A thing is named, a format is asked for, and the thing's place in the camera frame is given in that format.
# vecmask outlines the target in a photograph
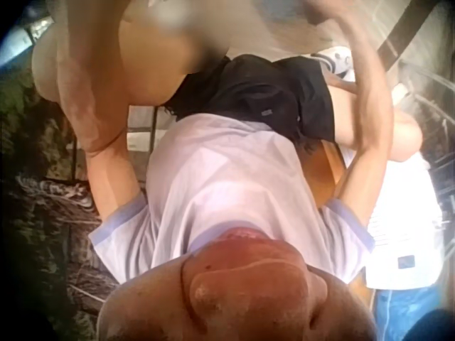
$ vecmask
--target hand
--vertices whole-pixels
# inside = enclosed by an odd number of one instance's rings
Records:
[[[313,25],[348,15],[354,4],[355,0],[304,0],[306,17]]]
[[[121,2],[126,8],[124,0],[65,0],[59,5],[60,105],[88,154],[104,150],[127,127],[129,98],[118,38]]]

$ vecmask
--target blue sleeve trim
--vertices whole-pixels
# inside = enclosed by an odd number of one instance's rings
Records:
[[[354,234],[367,247],[368,251],[370,253],[373,252],[373,249],[376,245],[375,239],[371,236],[371,234],[368,233],[367,229],[362,226],[358,218],[354,215],[353,211],[351,211],[348,206],[343,204],[343,202],[339,199],[332,199],[327,202],[326,207],[343,218],[348,223],[350,229],[354,232]]]
[[[112,213],[100,227],[89,234],[89,238],[94,246],[109,238],[112,233],[126,222],[137,216],[145,207],[147,201],[144,194],[139,193],[132,201],[119,207]]]

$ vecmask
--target blurred area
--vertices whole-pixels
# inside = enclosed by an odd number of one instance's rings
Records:
[[[38,95],[31,71],[33,47],[54,22],[56,4],[32,1],[0,47],[7,290],[17,316],[46,319],[59,340],[94,340],[97,314],[117,284],[87,239],[100,220],[83,153],[59,106]],[[401,108],[424,132],[421,153],[442,213],[438,229],[444,231],[446,248],[434,284],[437,299],[429,305],[455,310],[453,6],[437,0],[358,0],[354,10],[382,58],[391,88],[405,87]],[[125,38],[134,49],[125,58],[161,65],[166,72],[178,65],[182,74],[197,72],[207,51],[217,58],[252,53],[278,60],[347,45],[336,24],[315,27],[308,19],[303,0],[133,0],[124,25],[135,27]],[[156,68],[141,71],[149,72],[157,73]],[[129,151],[143,186],[149,155],[172,124],[162,107],[130,109]],[[364,281],[355,289],[366,304],[374,301]]]

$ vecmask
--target man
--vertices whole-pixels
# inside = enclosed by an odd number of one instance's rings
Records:
[[[100,314],[100,339],[375,339],[344,282],[374,245],[363,227],[387,160],[406,155],[384,70],[345,2],[307,4],[346,34],[357,96],[327,88],[304,58],[242,56],[211,70],[218,78],[187,77],[167,102],[180,121],[151,157],[147,200],[126,145],[132,96],[117,32],[127,4],[68,0],[56,32],[58,101],[103,219],[90,238],[122,283]],[[205,76],[209,93],[185,109]],[[357,149],[320,211],[293,145],[302,135]]]

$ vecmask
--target leg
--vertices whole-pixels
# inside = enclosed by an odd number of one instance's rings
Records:
[[[346,82],[328,70],[326,64],[321,63],[324,79],[332,97],[335,116],[335,140],[337,144],[355,149],[355,101],[357,86],[354,82]],[[422,145],[422,131],[418,123],[409,114],[395,110],[395,132],[390,159],[392,161],[406,161],[420,150]]]

